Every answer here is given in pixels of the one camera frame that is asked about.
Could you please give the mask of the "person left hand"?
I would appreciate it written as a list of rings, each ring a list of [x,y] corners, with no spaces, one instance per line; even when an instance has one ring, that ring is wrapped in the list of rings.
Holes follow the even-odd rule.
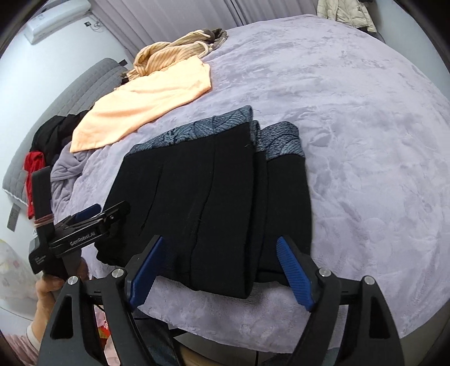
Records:
[[[31,330],[39,342],[42,341],[56,303],[53,293],[61,290],[65,283],[63,279],[50,274],[43,274],[36,283],[37,307],[31,323]]]

